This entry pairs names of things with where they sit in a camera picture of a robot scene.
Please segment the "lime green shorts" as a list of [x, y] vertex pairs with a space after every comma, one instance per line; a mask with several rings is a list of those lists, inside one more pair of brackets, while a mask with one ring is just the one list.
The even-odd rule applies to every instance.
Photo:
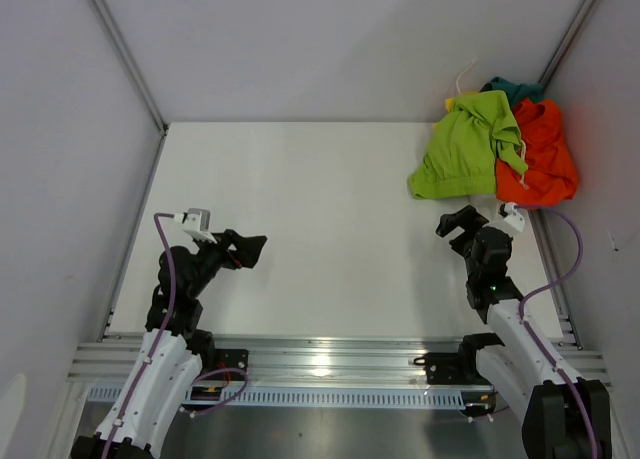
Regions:
[[409, 190], [414, 198], [428, 200], [492, 194], [497, 191], [496, 162], [524, 176], [524, 155], [505, 93], [466, 95], [434, 125], [422, 163], [408, 178]]

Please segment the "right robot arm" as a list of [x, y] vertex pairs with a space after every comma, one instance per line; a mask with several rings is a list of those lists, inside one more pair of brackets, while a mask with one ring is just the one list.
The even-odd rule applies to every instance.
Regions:
[[438, 236], [462, 230], [449, 245], [464, 260], [469, 305], [490, 330], [465, 336], [455, 353], [424, 355], [427, 382], [491, 385], [519, 419], [530, 458], [610, 458], [606, 387], [562, 357], [528, 312], [531, 297], [508, 275], [522, 209], [503, 204], [494, 221], [471, 205], [441, 216]]

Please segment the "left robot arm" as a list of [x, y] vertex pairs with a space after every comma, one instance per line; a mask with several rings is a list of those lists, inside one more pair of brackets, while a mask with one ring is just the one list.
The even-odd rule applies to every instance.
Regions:
[[198, 297], [222, 269], [252, 269], [267, 238], [227, 229], [202, 233], [198, 250], [167, 246], [135, 364], [114, 405], [91, 436], [78, 437], [73, 458], [157, 458], [192, 385], [221, 376], [248, 380], [245, 367], [222, 367], [212, 333], [198, 322]]

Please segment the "orange shorts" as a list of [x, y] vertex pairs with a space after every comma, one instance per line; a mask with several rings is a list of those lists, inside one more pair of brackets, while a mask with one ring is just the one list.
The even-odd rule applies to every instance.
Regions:
[[570, 200], [579, 175], [566, 143], [563, 115], [551, 99], [526, 98], [513, 108], [525, 145], [528, 166], [519, 176], [507, 163], [496, 162], [497, 198], [503, 202], [553, 206]]

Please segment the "yellow shorts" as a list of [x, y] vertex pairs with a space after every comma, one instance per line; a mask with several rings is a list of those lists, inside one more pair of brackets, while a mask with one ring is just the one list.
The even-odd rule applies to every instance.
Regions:
[[476, 91], [464, 92], [464, 93], [458, 94], [458, 95], [456, 95], [454, 97], [447, 98], [445, 100], [445, 102], [444, 102], [446, 113], [450, 113], [452, 111], [453, 106], [455, 104], [455, 101], [457, 99], [459, 99], [459, 98], [461, 98], [463, 96], [466, 96], [466, 95], [473, 95], [473, 94], [476, 94]]

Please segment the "teal shorts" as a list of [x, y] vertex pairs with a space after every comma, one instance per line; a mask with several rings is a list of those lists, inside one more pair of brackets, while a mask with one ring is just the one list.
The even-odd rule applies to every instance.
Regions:
[[525, 99], [536, 103], [543, 97], [544, 86], [541, 83], [514, 83], [500, 76], [489, 80], [480, 89], [481, 92], [503, 91], [511, 107]]

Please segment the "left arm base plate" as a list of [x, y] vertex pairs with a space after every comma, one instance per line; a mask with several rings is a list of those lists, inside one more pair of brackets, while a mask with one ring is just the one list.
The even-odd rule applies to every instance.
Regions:
[[249, 364], [247, 349], [217, 349], [214, 359], [216, 369], [242, 369], [247, 371]]

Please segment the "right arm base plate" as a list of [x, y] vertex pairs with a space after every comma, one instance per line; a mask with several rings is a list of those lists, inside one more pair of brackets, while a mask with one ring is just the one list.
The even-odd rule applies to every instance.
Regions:
[[466, 385], [470, 380], [458, 353], [429, 352], [413, 359], [424, 370], [429, 385]]

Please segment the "aluminium rail frame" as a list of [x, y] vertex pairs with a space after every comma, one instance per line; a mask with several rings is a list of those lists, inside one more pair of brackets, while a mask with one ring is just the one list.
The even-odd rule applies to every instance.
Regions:
[[[428, 352], [453, 353], [460, 341], [420, 339], [259, 338], [218, 336], [217, 349], [248, 351], [255, 385], [409, 388], [426, 382], [413, 360]], [[128, 376], [141, 335], [108, 336], [77, 347], [67, 379], [119, 382]]]

